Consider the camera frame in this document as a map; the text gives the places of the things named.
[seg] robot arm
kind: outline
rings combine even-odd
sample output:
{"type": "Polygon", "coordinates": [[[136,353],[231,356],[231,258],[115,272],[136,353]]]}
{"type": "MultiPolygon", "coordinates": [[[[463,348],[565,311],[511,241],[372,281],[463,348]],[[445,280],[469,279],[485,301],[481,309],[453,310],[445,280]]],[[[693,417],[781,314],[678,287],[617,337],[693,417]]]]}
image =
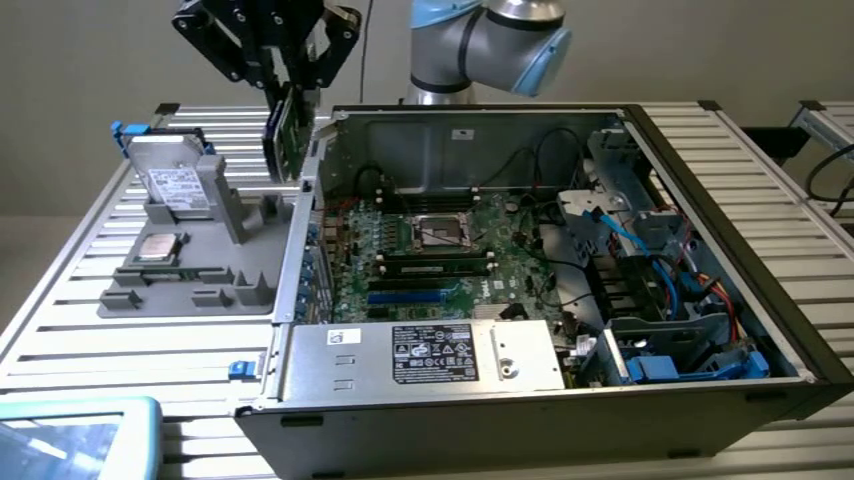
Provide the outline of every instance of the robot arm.
{"type": "Polygon", "coordinates": [[[359,41],[362,15],[352,8],[326,5],[323,0],[187,0],[172,25],[226,78],[246,80],[264,91],[271,110],[294,89],[295,103],[302,107],[299,123],[306,125],[311,112],[303,92],[332,83],[359,41]],[[330,46],[315,58],[308,45],[320,20],[330,46]],[[288,72],[286,84],[276,78],[276,49],[288,72]]]}
{"type": "Polygon", "coordinates": [[[570,44],[558,0],[414,0],[407,103],[471,103],[473,82],[534,97],[570,44]]]}

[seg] white wall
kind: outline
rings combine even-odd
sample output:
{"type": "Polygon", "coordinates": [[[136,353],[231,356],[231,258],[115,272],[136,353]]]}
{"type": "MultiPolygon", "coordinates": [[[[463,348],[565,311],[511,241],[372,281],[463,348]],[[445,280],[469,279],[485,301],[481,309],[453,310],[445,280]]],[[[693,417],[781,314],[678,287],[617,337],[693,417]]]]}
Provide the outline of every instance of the white wall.
{"type": "MultiPolygon", "coordinates": [[[[342,1],[364,12],[367,0],[342,1]]],[[[162,102],[240,105],[174,32],[176,0],[0,1],[0,214],[84,212],[116,165],[112,120],[162,102]]],[[[783,123],[803,98],[854,99],[850,0],[571,0],[574,45],[542,100],[715,99],[742,123],[783,123]]],[[[407,0],[376,0],[366,101],[408,82],[407,0]]],[[[359,51],[330,104],[358,98],[359,51]]],[[[481,101],[518,101],[487,89],[481,101]]]]}

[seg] monitor screen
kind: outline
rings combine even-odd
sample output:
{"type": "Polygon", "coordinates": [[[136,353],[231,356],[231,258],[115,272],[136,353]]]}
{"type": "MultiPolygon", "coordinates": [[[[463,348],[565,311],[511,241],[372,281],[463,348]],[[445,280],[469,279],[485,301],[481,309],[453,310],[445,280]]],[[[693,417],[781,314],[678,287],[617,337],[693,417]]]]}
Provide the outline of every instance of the monitor screen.
{"type": "Polygon", "coordinates": [[[102,471],[122,415],[0,421],[3,475],[88,480],[102,471]]]}

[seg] warning label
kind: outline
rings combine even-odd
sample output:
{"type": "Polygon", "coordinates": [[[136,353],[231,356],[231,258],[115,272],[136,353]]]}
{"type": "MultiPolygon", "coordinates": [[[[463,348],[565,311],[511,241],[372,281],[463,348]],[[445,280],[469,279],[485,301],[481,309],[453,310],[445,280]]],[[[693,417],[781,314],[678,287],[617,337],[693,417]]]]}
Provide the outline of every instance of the warning label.
{"type": "Polygon", "coordinates": [[[395,382],[478,381],[471,325],[399,326],[391,335],[395,382]]]}

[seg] cpu socket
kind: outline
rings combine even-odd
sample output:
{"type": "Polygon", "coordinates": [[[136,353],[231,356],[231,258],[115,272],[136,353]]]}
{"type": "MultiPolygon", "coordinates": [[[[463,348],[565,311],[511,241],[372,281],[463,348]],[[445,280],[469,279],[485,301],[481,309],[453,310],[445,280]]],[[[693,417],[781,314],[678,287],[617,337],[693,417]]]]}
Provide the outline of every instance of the cpu socket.
{"type": "Polygon", "coordinates": [[[418,215],[411,222],[412,246],[415,249],[471,247],[466,214],[418,215]]]}

